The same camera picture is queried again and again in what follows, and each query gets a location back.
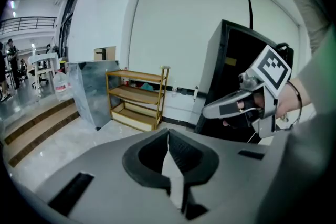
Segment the black slot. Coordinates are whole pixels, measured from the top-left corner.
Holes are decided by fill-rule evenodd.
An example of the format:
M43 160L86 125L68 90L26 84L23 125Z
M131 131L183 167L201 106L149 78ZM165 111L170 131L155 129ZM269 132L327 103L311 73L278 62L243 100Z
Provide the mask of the black slot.
M194 197L189 189L185 191L184 194L187 194L184 195L184 197L187 197L184 214L188 220L192 220L208 212L206 207L195 202Z
M67 216L92 180L93 176L89 174L77 174L48 205L60 214Z
M159 174L162 173L163 161L168 152L167 133L160 135L147 145L144 145L138 154L139 161Z
M245 157L259 159L259 160L262 160L262 158L264 157L263 153L253 152L253 151L248 151L248 150L241 150L238 152L238 154L245 156Z
M195 169L203 157L201 150L172 134L169 136L169 152L183 175Z

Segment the balcony railing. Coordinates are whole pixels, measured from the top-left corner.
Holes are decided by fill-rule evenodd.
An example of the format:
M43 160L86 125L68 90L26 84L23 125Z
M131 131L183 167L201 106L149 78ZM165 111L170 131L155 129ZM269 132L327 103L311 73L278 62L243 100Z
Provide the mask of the balcony railing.
M19 17L0 22L0 34L29 29L52 29L55 17Z

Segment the person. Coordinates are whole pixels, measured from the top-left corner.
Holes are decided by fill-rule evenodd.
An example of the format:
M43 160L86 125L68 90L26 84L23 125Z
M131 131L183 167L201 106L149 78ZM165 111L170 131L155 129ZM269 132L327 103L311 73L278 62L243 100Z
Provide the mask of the person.
M20 76L25 76L25 79L28 79L27 74L27 64L25 63L24 59L21 59L21 65L20 65Z
M330 30L331 21L327 17L323 6L319 4L318 0L294 0L294 2L307 28L311 54L314 55L320 48L323 40L326 38L328 31ZM301 96L302 107L311 103L311 99L307 93L307 90L302 83L302 80L306 79L308 76L307 73L307 71L303 72L302 74L299 74L297 78L290 80ZM296 90L289 84L284 86L278 100L276 118L280 118L286 113L300 109L301 107ZM257 106L263 108L264 96L259 93L254 94L254 102ZM239 109L243 109L245 105L243 101L238 101L237 106ZM228 123L223 121L223 125L228 126Z
M48 44L48 45L47 45L46 54L50 53L50 48L51 48L51 45L50 45L50 44Z
M10 68L12 69L12 74L13 74L13 78L15 82L15 90L17 90L20 85L20 80L18 78L18 73L17 73L18 72L18 66L17 66L18 51L16 47L14 46L13 40L11 38L8 40L7 44L9 45L8 60L11 62Z
M58 46L56 44L51 49L51 52L57 53L58 58L60 58L59 49L58 49Z
M1 83L1 88L2 88L2 98L1 102L4 101L8 95L9 91L7 88L7 81L6 81L6 64L5 64L5 55L2 54L2 49L3 49L3 44L0 42L0 83Z

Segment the wooden shoe rack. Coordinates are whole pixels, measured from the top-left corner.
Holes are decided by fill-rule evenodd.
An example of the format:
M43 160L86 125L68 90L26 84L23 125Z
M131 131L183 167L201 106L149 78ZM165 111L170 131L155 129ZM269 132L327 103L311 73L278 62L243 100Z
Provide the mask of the wooden shoe rack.
M164 108L164 99L166 96L166 88L169 74L169 67L161 67L161 75L141 73L129 70L117 70L106 72L106 86L108 93L108 101L110 106L111 117L124 125L138 129L140 131L152 131L157 129L162 121L162 113ZM159 91L149 91L136 87L121 84L115 88L109 88L109 76L130 78L141 81L149 81L160 84ZM110 95L114 95L121 99L121 103L115 107L111 106ZM156 105L155 109L150 109L141 104Z

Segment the stair step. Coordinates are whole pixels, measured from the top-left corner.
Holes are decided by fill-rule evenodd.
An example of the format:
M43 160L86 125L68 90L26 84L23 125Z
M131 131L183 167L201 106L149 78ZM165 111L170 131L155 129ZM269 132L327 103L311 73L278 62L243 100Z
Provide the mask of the stair step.
M8 146L9 164L15 167L25 156L59 129L79 116L75 104L38 122Z
M4 140L7 145L10 145L23 133L27 132L37 123L43 121L49 116L57 113L58 111L74 104L74 100L70 99L59 103L59 101L48 104L47 106L34 109L31 113L22 116L21 119L15 121L13 124L6 128L6 133L9 134Z

